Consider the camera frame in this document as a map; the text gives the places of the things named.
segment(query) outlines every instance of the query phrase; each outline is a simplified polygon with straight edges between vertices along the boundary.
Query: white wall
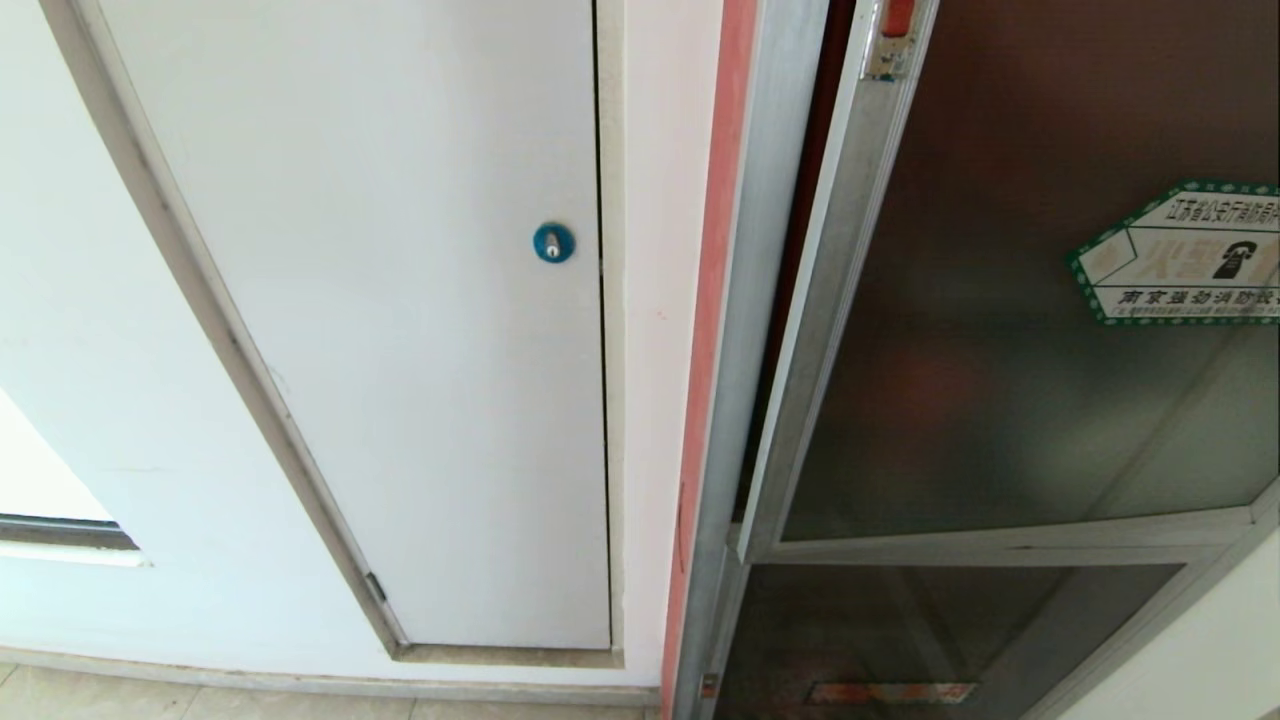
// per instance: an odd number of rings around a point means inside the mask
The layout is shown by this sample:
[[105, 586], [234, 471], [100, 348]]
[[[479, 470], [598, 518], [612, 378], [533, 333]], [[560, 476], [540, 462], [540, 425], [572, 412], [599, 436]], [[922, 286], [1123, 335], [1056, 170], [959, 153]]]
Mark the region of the white wall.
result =
[[38, 4], [0, 0], [0, 386], [154, 562], [0, 559], [0, 646], [247, 671], [655, 685], [718, 27], [714, 0], [626, 6], [626, 667], [410, 665], [384, 653], [223, 373]]
[[1280, 706], [1280, 533], [1064, 715], [1256, 720]]

